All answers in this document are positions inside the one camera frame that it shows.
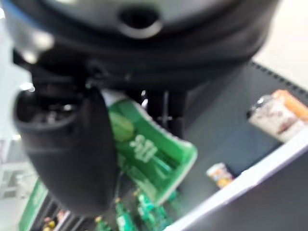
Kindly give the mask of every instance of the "black mechanical part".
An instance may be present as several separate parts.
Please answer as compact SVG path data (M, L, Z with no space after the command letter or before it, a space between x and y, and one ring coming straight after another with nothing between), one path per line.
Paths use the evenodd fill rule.
M85 8L53 0L44 2L47 4L39 0L2 0L21 56L56 74L63 74L63 65L71 73L85 72L94 60L103 67L104 84L109 88L187 91L242 68L263 44L278 0L205 1L201 7L191 0L181 1L182 5L174 0L150 1L157 2L156 6L158 2L170 3L171 7L145 6L143 2L132 6L130 1L125 5L116 0L76 1L86 4ZM88 10L99 11L107 3L120 7L121 11L115 10L117 7L104 8L114 17L130 7L148 7L160 18L165 12L176 12L177 20L164 26L161 33L139 40L114 33L108 26L98 25L101 29L97 29L95 23L85 22L79 14L84 10L89 19ZM201 11L191 11L185 25L189 9L177 12L177 5L199 6ZM104 22L113 25L112 21ZM50 44L42 46L41 33L49 37Z
M65 104L22 91L14 123L41 180L77 215L99 215L114 199L117 162L100 92L86 90Z

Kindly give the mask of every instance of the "white wall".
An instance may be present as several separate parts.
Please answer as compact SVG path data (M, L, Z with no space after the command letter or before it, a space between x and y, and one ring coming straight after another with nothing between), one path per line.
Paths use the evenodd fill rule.
M14 133L11 123L12 105L18 87L30 80L29 73L12 64L12 42L0 19L0 139L11 138Z
M16 231L18 221L23 209L26 205L26 200L5 199L0 201L0 231Z
M308 90L308 1L282 0L255 60Z

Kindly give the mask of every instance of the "product on shelf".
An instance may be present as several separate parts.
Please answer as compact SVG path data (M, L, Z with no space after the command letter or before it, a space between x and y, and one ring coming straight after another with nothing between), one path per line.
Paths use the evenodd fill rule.
M108 222L103 221L102 217L99 216L95 219L96 230L95 231L112 231Z
M197 158L196 147L155 123L136 102L120 92L103 90L120 168L162 205Z
M162 206L154 206L145 193L140 190L134 195L138 200L138 212L150 231L162 231L172 223L172 218L166 213Z
M305 127L305 123L278 98L262 96L248 113L248 121L281 142L287 142Z
M53 231L56 227L56 223L50 217L44 219L43 231Z
M116 208L116 223L120 231L138 231L133 219L131 218L129 211L121 203L121 200L117 198L115 200Z
M308 123L308 107L295 98L290 92L287 90L277 90L272 96L282 102L284 106L293 112L299 119Z
M65 217L65 214L66 214L66 211L65 210L60 210L57 214L57 220L58 220L58 223L60 223L64 217Z
M228 171L228 168L224 163L218 163L213 165L206 171L206 174L221 189L230 184L234 179L233 175Z

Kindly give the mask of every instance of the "green package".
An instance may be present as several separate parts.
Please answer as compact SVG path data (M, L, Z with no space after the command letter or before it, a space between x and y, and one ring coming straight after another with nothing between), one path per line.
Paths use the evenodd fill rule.
M157 125L139 104L103 90L120 168L161 205L178 187L197 158L197 149Z

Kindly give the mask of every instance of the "store shelf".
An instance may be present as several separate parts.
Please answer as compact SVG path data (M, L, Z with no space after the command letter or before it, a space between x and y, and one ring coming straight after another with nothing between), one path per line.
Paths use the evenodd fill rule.
M205 174L211 166L223 162L239 176L280 147L280 142L246 119L251 105L277 89L286 89L308 104L307 92L256 63L248 63L236 76L208 84L191 103L185 139L197 146L199 155L180 186L187 212L218 191Z
M198 230L203 230L205 227L200 227L201 225L198 222L204 224L207 216L263 184L267 179L290 165L303 154L306 154L306 152L308 152L308 128L302 130L288 143L282 145L254 166L245 170L230 185L213 194L198 207L165 229L165 231L196 230L195 226L199 227ZM218 223L215 227L207 228L206 230L229 230L229 227L226 224L219 225Z
M281 146L281 143L247 122L246 112L250 106L260 96L271 94L276 89L286 89L308 104L308 94L303 89L256 63L248 63L237 75L212 80L198 90L190 92L189 106L185 114L185 139L197 146L199 156L179 188L188 219L184 217L176 222L175 226L180 224L185 227L183 223L189 224L190 219L194 220L192 217L196 215L196 211L200 213L201 210L200 216L204 217L215 206L218 208L240 196L259 183L259 180L265 180L270 176L273 166L272 170L264 172L265 175L259 175L260 179L253 177L249 182L247 178L251 177L251 173L241 174L243 171L250 168L256 173L256 166L263 165L264 161L267 162L273 158L272 156L277 157L281 153L293 157L302 153L286 151L292 142ZM217 186L205 174L207 169L219 162L225 163L236 177L239 176L235 183L224 191L218 191ZM243 181L247 183L247 187L237 187L237 184L242 184ZM133 187L134 184L124 176L119 194L122 202L135 217ZM228 191L235 188L237 191L233 193L236 194L232 196ZM104 219L108 220L113 230L116 230L115 217L114 208L110 208L104 214ZM93 218L79 218L69 214L56 231L83 231L83 228L92 231L93 222Z

